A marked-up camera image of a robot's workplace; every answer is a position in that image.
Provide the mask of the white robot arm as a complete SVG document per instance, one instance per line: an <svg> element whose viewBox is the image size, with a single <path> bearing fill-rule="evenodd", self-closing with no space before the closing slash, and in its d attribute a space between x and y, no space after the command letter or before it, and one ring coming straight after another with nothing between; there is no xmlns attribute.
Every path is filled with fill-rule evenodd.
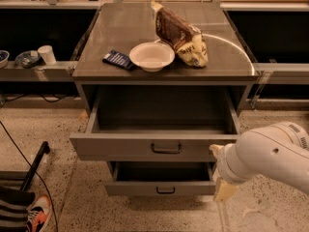
<svg viewBox="0 0 309 232"><path fill-rule="evenodd" d="M248 130L235 143L212 144L210 150L217 159L217 202L228 200L256 175L309 193L309 134L298 124L280 122Z"/></svg>

